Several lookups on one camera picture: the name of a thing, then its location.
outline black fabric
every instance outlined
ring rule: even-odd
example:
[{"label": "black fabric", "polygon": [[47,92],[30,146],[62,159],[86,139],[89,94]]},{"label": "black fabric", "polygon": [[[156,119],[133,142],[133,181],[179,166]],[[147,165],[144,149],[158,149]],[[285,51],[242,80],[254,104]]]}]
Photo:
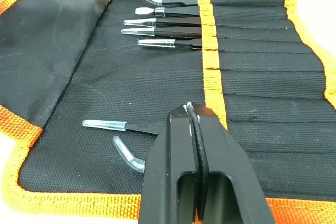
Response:
[{"label": "black fabric", "polygon": [[284,0],[213,3],[228,129],[265,195],[335,200],[336,111]]},{"label": "black fabric", "polygon": [[0,104],[48,120],[107,0],[21,0],[0,16]]},{"label": "black fabric", "polygon": [[73,78],[29,152],[19,184],[31,191],[140,193],[143,175],[121,158],[118,135],[145,159],[154,137],[85,128],[82,120],[163,121],[169,111],[204,104],[202,52],[137,46],[123,35],[124,19],[138,18],[142,0],[112,0],[97,22]]}]

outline black canvas tool roll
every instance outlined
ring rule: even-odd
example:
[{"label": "black canvas tool roll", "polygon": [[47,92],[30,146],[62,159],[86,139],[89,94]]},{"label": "black canvas tool roll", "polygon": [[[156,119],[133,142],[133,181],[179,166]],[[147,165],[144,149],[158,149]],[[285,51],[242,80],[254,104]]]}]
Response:
[{"label": "black canvas tool roll", "polygon": [[[336,200],[336,112],[284,0],[212,3],[228,129],[266,197]],[[112,137],[145,159],[154,136],[81,121],[162,121],[186,101],[205,103],[202,51],[139,47],[146,37],[120,33],[136,7],[152,5],[21,0],[0,16],[0,103],[44,129],[19,171],[25,190],[139,194],[143,175]]]}]

